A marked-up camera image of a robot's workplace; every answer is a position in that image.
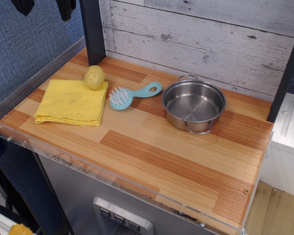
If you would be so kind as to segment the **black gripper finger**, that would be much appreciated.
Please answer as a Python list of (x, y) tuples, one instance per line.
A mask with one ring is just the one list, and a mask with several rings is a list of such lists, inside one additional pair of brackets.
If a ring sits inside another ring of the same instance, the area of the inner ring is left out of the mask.
[(56, 0), (63, 21), (71, 19), (72, 12), (76, 9), (76, 0)]
[(27, 16), (34, 7), (34, 0), (11, 0), (16, 9), (24, 16)]

